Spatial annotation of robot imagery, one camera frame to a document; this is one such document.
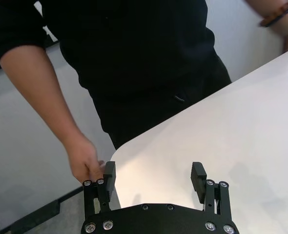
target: forearm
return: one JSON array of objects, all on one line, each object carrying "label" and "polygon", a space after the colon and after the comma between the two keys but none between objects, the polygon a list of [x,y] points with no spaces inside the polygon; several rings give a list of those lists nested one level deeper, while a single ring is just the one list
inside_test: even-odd
[{"label": "forearm", "polygon": [[0,64],[63,144],[82,135],[63,98],[53,66],[42,48],[17,47],[7,52]]},{"label": "forearm", "polygon": [[[266,17],[282,5],[288,2],[288,0],[246,0],[246,2],[262,17]],[[281,35],[288,35],[288,14],[280,19],[271,27],[275,32]]]}]

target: black metal plate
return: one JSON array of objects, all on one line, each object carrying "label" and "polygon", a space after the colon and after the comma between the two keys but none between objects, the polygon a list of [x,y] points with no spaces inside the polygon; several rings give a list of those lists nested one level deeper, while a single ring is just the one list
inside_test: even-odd
[{"label": "black metal plate", "polygon": [[[86,233],[84,228],[89,223],[96,226],[93,234],[226,234],[225,225],[239,233],[231,220],[218,214],[169,204],[146,204],[148,209],[144,210],[144,205],[93,215],[84,222],[81,234]],[[104,230],[103,223],[108,220],[113,222],[113,228]],[[205,227],[207,222],[215,224],[214,232]]]}]

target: white table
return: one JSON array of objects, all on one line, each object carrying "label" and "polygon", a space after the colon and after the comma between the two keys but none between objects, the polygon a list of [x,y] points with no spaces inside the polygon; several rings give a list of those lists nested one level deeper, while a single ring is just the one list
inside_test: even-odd
[{"label": "white table", "polygon": [[288,53],[122,146],[122,207],[173,203],[201,209],[193,161],[230,184],[241,234],[288,234]]}]

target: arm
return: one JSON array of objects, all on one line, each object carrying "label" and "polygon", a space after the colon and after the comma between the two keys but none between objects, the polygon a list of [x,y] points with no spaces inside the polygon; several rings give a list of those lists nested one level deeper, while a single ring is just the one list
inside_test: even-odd
[{"label": "arm", "polygon": [[93,144],[76,126],[46,52],[36,46],[8,51],[0,64],[12,83],[38,112],[68,152],[73,175],[83,182],[103,175]]},{"label": "arm", "polygon": [[43,26],[33,1],[0,0],[0,64],[64,145],[73,175],[80,182],[101,178],[96,149],[76,126],[43,49]]},{"label": "arm", "polygon": [[[280,8],[288,0],[246,0],[246,2],[262,17],[266,17]],[[272,30],[288,35],[288,14],[279,20],[272,27]]]}]

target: person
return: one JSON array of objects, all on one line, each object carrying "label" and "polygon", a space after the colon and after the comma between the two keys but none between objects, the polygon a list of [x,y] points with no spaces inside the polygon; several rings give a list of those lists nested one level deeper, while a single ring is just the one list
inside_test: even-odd
[{"label": "person", "polygon": [[[78,181],[101,178],[43,42],[47,25],[119,148],[231,83],[206,28],[205,0],[0,0],[0,65],[64,145]],[[286,0],[247,0],[265,17]],[[288,34],[288,14],[272,26]]]}]

